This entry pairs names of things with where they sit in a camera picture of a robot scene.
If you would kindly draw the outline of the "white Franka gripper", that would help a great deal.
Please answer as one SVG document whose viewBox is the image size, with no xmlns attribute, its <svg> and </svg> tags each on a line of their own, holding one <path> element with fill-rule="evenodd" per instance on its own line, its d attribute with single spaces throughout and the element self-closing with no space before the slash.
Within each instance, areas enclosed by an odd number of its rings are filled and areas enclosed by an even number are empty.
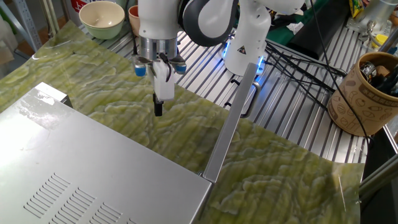
<svg viewBox="0 0 398 224">
<path fill-rule="evenodd" d="M 163 61 L 155 61 L 151 68 L 152 84 L 154 86 L 154 93 L 152 95 L 154 102 L 154 114 L 162 116 L 163 101 L 170 101 L 174 99 L 175 83 L 173 68 Z"/>
</svg>

